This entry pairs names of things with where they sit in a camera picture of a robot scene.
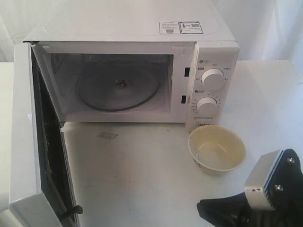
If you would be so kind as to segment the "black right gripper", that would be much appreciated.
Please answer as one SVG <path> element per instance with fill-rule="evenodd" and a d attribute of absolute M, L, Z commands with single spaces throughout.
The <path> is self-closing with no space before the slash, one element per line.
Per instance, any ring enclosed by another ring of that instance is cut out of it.
<path fill-rule="evenodd" d="M 196 205 L 199 216 L 215 227 L 302 227 L 303 204 L 289 203 L 276 210 L 253 210 L 245 194 L 204 199 Z"/>

